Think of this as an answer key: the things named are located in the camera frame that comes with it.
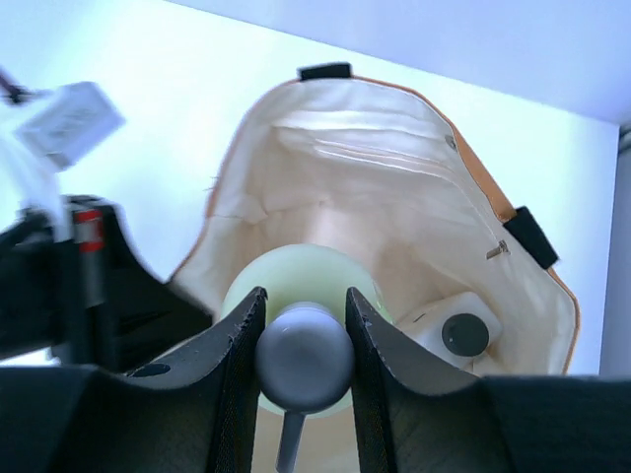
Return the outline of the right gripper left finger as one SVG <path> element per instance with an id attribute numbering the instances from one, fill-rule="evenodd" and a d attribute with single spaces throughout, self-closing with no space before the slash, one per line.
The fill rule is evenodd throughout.
<path id="1" fill-rule="evenodd" d="M 252 289 L 215 326 L 137 376 L 92 366 L 1 371 L 5 472 L 246 472 L 267 295 Z"/>

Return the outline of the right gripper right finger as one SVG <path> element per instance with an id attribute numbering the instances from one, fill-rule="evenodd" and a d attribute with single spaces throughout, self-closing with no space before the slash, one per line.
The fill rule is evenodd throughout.
<path id="1" fill-rule="evenodd" d="M 364 472 L 626 472 L 630 383 L 478 377 L 440 360 L 346 295 Z"/>

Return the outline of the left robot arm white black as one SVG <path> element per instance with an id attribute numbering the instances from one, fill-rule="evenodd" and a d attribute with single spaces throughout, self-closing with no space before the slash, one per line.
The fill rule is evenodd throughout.
<path id="1" fill-rule="evenodd" d="M 64 364 L 131 372 L 208 329 L 211 314 L 133 254 L 115 204 L 59 189 L 58 175 L 122 125 L 103 90 L 32 92 L 3 77 L 1 99 L 12 109 L 1 161 L 25 198 L 1 234 L 2 358 L 47 348 Z"/>

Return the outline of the green bottle white cap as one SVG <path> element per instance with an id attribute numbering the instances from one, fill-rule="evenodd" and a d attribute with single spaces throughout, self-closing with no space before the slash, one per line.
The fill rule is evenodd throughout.
<path id="1" fill-rule="evenodd" d="M 377 283 L 340 251 L 290 244 L 256 257 L 238 274 L 221 314 L 227 316 L 255 287 L 265 290 L 266 301 L 254 352 L 261 394 L 252 471 L 359 471 L 346 294 L 358 289 L 390 320 Z"/>

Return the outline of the tan canvas bag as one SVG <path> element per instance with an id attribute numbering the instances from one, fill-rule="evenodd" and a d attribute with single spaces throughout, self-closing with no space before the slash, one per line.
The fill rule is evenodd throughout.
<path id="1" fill-rule="evenodd" d="M 300 243 L 362 265 L 395 328 L 426 304 L 477 294 L 502 333 L 461 371 L 567 372 L 580 311 L 554 271 L 555 251 L 455 126 L 412 90 L 334 64 L 263 96 L 232 140 L 203 230 L 171 282 L 216 325 L 251 261 Z"/>

